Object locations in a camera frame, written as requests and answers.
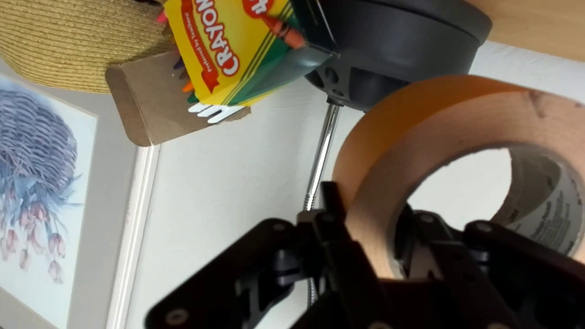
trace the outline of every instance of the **picture frame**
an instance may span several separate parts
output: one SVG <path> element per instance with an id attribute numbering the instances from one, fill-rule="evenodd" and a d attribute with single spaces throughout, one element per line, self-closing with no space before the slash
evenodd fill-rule
<path id="1" fill-rule="evenodd" d="M 50 286 L 46 279 L 42 279 L 42 282 L 31 279 L 30 284 L 25 285 L 10 284 L 8 290 L 12 290 L 11 294 L 6 286 L 2 286 L 11 281 L 4 280 L 3 282 L 0 275 L 0 327 L 3 329 L 123 328 L 132 294 L 160 147 L 139 148 L 128 140 L 110 95 L 59 90 L 36 85 L 25 81 L 0 60 L 0 80 L 2 79 L 10 80 L 19 88 L 31 91 L 32 94 L 48 97 L 72 109 L 94 116 L 97 124 L 91 164 L 86 173 L 78 175 L 80 177 L 86 175 L 87 188 L 84 200 L 75 200 L 82 204 L 83 211 L 82 224 L 78 233 L 77 257 L 73 262 L 74 275 L 72 277 L 65 275 L 64 279 L 56 276 L 55 268 L 52 267 L 53 261 L 48 269 L 48 277 L 53 278 L 54 282 L 60 283 L 60 280 L 66 282 L 67 279 L 72 281 L 70 302 L 68 305 L 59 304 L 59 309 L 57 309 L 55 305 L 58 302 L 56 301 L 60 299 L 56 297 L 56 294 L 47 293 L 52 291 L 52 288 L 45 289 L 45 286 Z M 20 219 L 13 219 L 13 222 L 15 226 L 23 223 Z M 53 237 L 55 233 L 49 228 L 51 225 L 47 222 L 49 221 L 46 221 L 44 226 L 47 227 L 48 232 L 40 236 Z M 30 237 L 27 232 L 33 232 L 34 235 L 36 231 L 27 231 L 25 227 L 21 225 L 18 229 L 15 228 L 15 231 L 24 232 L 20 246 L 27 245 L 28 249 L 28 245 L 34 245 L 34 241 L 31 242 L 27 238 Z M 53 257 L 57 262 L 60 261 L 56 256 L 59 255 L 57 251 L 60 249 L 57 247 L 60 246 L 60 240 L 49 238 L 48 241 L 49 244 L 45 245 L 44 251 L 39 254 L 41 256 L 32 261 L 39 263 L 44 261 L 43 258 L 49 257 Z M 2 249 L 5 245 L 6 243 L 0 242 L 0 255 L 2 255 L 1 251 L 6 249 Z M 32 267 L 27 267 L 26 270 L 32 271 Z M 28 294 L 28 300 L 40 300 L 40 304 L 54 307 L 51 309 L 54 314 L 43 316 L 39 310 L 33 310 L 28 304 L 15 297 L 17 290 L 19 293 Z M 68 307 L 64 321 L 63 307 Z M 48 317 L 57 318 L 56 313 L 60 314 L 60 322 L 47 319 Z"/>

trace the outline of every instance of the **crayon box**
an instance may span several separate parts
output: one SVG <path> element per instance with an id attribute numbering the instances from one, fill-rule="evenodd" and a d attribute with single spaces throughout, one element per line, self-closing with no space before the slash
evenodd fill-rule
<path id="1" fill-rule="evenodd" d="M 168 0 L 165 12 L 203 104 L 251 105 L 337 56 L 317 0 Z"/>

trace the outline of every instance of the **crayon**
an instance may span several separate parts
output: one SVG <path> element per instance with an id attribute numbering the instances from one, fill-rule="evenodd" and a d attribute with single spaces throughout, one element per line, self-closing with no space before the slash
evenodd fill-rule
<path id="1" fill-rule="evenodd" d="M 172 36 L 173 30 L 171 30 L 171 25 L 167 24 L 163 29 L 163 36 Z"/>
<path id="2" fill-rule="evenodd" d="M 262 20 L 268 26 L 270 32 L 284 41 L 289 47 L 298 49 L 305 46 L 305 39 L 301 32 L 293 29 L 287 22 L 266 15 L 262 16 Z"/>
<path id="3" fill-rule="evenodd" d="M 163 9 L 163 11 L 160 12 L 158 17 L 156 18 L 156 22 L 159 24 L 165 24 L 166 22 L 168 22 L 167 13 L 164 12 L 164 9 Z"/>
<path id="4" fill-rule="evenodd" d="M 189 98 L 187 98 L 187 102 L 189 104 L 199 103 L 199 99 L 197 99 L 197 96 L 195 96 L 195 92 L 192 92 L 191 93 L 191 95 L 189 96 Z"/>
<path id="5" fill-rule="evenodd" d="M 179 68 L 185 67 L 185 62 L 183 62 L 183 58 L 179 57 L 179 60 L 173 65 L 173 70 L 178 70 Z"/>
<path id="6" fill-rule="evenodd" d="M 181 72 L 181 75 L 179 76 L 180 80 L 183 80 L 185 78 L 189 78 L 189 73 L 187 73 L 187 70 L 183 70 L 183 72 Z"/>
<path id="7" fill-rule="evenodd" d="M 195 89 L 193 87 L 193 83 L 191 82 L 191 80 L 189 80 L 189 82 L 187 82 L 185 87 L 183 87 L 183 92 L 189 92 L 189 91 L 192 91 L 193 89 Z"/>

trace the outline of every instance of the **tape roll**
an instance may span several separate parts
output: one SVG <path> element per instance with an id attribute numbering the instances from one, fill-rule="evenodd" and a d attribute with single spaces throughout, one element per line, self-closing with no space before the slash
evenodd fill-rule
<path id="1" fill-rule="evenodd" d="M 585 262 L 584 122 L 579 102 L 487 78 L 414 83 L 368 112 L 339 152 L 348 230 L 379 277 L 400 277 L 394 229 L 410 194 L 461 156 L 507 147 L 512 183 L 491 220 Z"/>

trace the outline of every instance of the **crayola logo text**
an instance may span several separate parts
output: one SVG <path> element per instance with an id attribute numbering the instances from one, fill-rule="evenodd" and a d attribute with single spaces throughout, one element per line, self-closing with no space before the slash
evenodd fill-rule
<path id="1" fill-rule="evenodd" d="M 238 56 L 229 46 L 229 40 L 223 37 L 223 23 L 218 20 L 218 12 L 212 0 L 195 0 L 196 11 L 205 26 L 205 34 L 211 41 L 210 48 L 215 52 L 215 62 L 225 76 L 231 77 L 240 69 Z"/>

